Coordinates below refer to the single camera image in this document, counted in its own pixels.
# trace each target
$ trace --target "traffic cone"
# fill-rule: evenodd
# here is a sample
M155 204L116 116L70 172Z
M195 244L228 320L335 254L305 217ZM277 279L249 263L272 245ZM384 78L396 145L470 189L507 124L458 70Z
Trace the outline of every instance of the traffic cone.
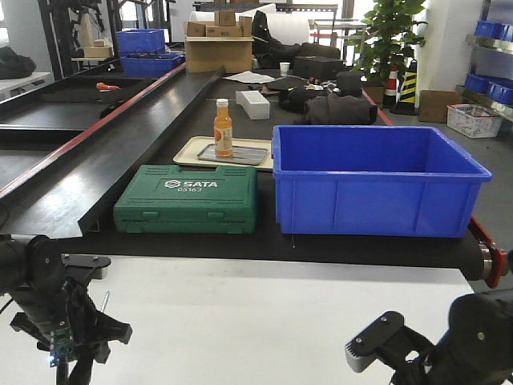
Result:
M385 96L383 96L383 107L391 108L398 101L398 66L392 64L390 75L386 81Z
M401 96L390 112L398 115L417 115L415 112L415 90L417 88L417 60L412 60L401 88Z

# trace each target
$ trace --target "blue bin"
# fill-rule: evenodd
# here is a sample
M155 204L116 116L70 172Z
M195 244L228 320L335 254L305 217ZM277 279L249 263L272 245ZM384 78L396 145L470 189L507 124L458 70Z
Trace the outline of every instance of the blue bin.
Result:
M496 79L499 78L495 78L494 76L467 74L467 79L465 80L465 88L476 91L480 94L486 94L490 81Z
M499 22L487 22L479 20L475 28L476 36L484 36L485 38L500 39L503 32L503 25Z
M121 58L125 76L131 78L159 78L185 61L183 55L161 54L162 59Z
M506 40L507 42L513 42L513 26L503 24L498 39Z
M116 32L120 56L134 53L163 54L164 30L124 30Z
M491 173L435 128L276 126L282 233L463 237Z
M513 105L513 82L511 80L490 82L487 96L496 102Z

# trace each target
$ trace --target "white foam block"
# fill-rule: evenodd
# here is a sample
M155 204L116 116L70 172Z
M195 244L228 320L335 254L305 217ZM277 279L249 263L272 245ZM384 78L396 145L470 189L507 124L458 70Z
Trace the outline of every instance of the white foam block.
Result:
M269 119L269 101L259 91L236 91L236 103L251 120Z

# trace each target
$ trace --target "sata logo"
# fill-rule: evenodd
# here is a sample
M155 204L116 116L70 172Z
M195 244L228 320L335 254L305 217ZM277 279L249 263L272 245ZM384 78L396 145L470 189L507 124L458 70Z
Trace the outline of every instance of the sata logo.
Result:
M211 180L196 180L196 181L184 181L183 183L180 180L168 180L165 184L165 187L167 188L178 188L178 187L213 187L217 188L219 187L217 185L217 182L211 181Z
M177 188L177 187L180 187L182 184L182 182L180 182L179 180L168 180L164 186L166 186L167 188Z

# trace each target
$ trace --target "gray floor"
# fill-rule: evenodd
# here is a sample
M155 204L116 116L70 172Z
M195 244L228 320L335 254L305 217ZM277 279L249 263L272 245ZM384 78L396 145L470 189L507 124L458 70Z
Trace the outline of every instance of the gray floor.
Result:
M491 183L482 186L474 209L475 217L484 225L495 242L507 252L513 249L513 130L505 121L496 138L469 139L445 124L419 122L417 116L386 114L395 125L436 127L462 145L472 156L494 174ZM484 282L471 282L476 291L487 290ZM499 288L513 288L511 271L501 279Z

